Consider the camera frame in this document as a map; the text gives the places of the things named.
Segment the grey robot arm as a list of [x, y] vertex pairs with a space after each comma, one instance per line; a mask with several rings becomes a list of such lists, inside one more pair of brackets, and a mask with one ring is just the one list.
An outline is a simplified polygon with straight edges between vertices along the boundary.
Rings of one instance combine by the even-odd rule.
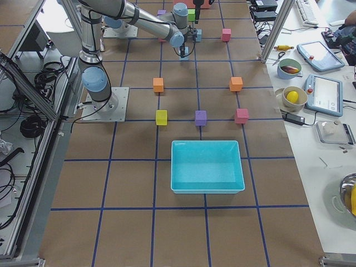
[[157, 36], [168, 34], [169, 29], [186, 34], [188, 23], [198, 23], [200, 11], [205, 8], [204, 1], [173, 1], [170, 12], [158, 13], [155, 17], [131, 2], [122, 3], [125, 6], [119, 15], [105, 15], [105, 22], [109, 27], [135, 26]]
[[81, 1], [82, 48], [79, 68], [93, 110], [90, 114], [111, 112], [118, 107], [108, 74], [102, 64], [101, 52], [105, 33], [115, 38], [130, 38], [142, 29], [167, 41], [179, 55], [189, 54], [185, 43], [197, 38], [196, 28], [189, 25], [189, 10], [184, 3], [174, 5], [171, 12], [154, 16], [129, 1]]

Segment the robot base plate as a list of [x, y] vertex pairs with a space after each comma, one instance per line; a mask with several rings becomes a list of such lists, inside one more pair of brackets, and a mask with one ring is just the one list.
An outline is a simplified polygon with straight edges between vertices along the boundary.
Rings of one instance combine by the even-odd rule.
[[81, 121], [124, 122], [126, 117], [128, 94], [128, 87], [113, 87], [111, 99], [103, 108], [98, 106], [97, 102], [94, 102], [94, 105], [84, 105], [82, 109]]
[[138, 34], [138, 28], [129, 25], [126, 28], [108, 27], [104, 30], [103, 37], [106, 39], [130, 39], [130, 38], [136, 38], [137, 34]]

